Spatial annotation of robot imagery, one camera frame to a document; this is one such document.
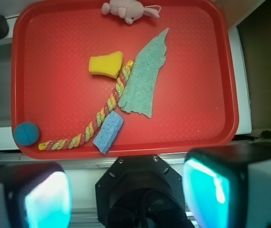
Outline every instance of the plush bunny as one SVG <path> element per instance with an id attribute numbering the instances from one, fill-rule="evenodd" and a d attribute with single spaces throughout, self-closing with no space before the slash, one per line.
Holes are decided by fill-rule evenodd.
<path id="1" fill-rule="evenodd" d="M 112 13 L 113 15 L 124 18 L 128 25 L 131 25 L 135 20 L 138 20 L 144 15 L 152 18 L 159 18 L 161 6 L 143 6 L 136 0 L 110 0 L 109 3 L 104 3 L 102 6 L 102 14 Z"/>

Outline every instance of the teal towel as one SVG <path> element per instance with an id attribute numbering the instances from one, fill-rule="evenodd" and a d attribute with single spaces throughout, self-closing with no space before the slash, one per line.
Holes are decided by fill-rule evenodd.
<path id="1" fill-rule="evenodd" d="M 166 58 L 168 28 L 152 39 L 136 56 L 131 76 L 118 106 L 125 112 L 152 116 L 155 82 Z"/>

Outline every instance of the blue ball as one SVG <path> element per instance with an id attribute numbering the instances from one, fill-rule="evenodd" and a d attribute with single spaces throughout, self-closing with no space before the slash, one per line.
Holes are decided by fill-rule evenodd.
<path id="1" fill-rule="evenodd" d="M 22 146 L 30 146 L 39 139 L 39 129 L 31 122 L 23 122 L 14 130 L 15 141 Z"/>

